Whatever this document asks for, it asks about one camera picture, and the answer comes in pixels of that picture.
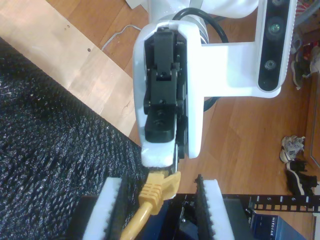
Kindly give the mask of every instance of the yellow cable boot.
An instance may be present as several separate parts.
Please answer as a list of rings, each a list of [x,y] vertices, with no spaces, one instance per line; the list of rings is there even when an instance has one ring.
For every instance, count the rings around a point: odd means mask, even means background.
[[[139,209],[121,234],[121,240],[135,239],[150,215],[157,215],[164,200],[172,198],[178,191],[181,173],[177,171],[165,178],[162,172],[148,174],[139,194]]]

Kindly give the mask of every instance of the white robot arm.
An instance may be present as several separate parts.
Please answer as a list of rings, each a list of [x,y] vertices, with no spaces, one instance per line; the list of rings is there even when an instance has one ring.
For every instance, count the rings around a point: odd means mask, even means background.
[[[255,41],[208,44],[205,22],[187,8],[197,4],[229,18],[245,17],[258,6]],[[199,155],[204,97],[273,98],[280,93],[296,6],[297,0],[148,1],[150,24],[133,50],[134,104],[145,167],[177,170],[185,153],[191,159]]]

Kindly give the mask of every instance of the black mesh fabric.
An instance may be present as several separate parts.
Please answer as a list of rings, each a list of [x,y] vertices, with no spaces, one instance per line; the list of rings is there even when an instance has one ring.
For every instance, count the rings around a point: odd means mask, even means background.
[[[106,177],[131,179],[128,222],[147,176],[140,152],[0,38],[0,239],[63,235]]]

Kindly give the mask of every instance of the white foam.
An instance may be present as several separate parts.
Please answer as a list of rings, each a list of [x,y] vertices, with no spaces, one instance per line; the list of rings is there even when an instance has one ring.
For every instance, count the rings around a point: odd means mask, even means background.
[[[121,178],[108,177],[94,205],[83,240],[102,240],[117,200]]]
[[[214,240],[235,240],[217,180],[203,181]]]

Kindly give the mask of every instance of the camera lens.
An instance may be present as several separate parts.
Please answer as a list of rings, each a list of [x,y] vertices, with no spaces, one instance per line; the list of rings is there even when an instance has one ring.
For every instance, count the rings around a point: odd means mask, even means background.
[[[284,21],[278,17],[271,17],[266,23],[266,37],[271,41],[279,40],[285,33]]]
[[[272,3],[277,7],[282,5],[284,2],[284,0],[272,0]]]
[[[265,67],[267,70],[269,70],[269,71],[275,69],[276,66],[277,66],[277,64],[276,64],[276,62],[273,61],[273,60],[268,60],[268,61],[266,61],[265,64],[264,64],[264,67]]]

